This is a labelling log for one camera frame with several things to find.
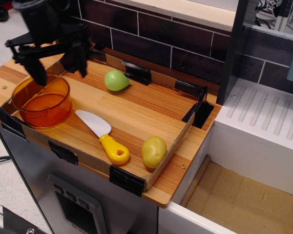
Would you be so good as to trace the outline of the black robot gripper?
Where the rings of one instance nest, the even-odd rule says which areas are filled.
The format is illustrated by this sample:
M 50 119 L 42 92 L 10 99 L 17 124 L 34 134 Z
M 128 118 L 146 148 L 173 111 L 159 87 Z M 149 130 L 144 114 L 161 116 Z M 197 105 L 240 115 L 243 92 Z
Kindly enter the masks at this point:
M 15 0 L 13 7 L 21 14 L 28 32 L 6 42 L 16 63 L 24 66 L 34 81 L 41 86 L 47 83 L 41 58 L 63 54 L 66 70 L 87 75 L 87 57 L 91 47 L 84 23 L 71 17 L 74 12 L 71 0 Z

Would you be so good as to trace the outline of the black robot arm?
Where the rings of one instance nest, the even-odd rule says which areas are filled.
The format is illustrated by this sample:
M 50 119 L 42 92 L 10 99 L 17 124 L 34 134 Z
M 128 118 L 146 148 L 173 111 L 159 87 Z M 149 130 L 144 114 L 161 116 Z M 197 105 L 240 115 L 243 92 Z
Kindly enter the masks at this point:
M 28 33 L 8 40 L 5 45 L 34 81 L 46 85 L 45 68 L 40 59 L 62 54 L 62 64 L 70 71 L 87 75 L 91 39 L 84 23 L 72 22 L 69 0 L 15 0 L 13 7 L 21 13 Z

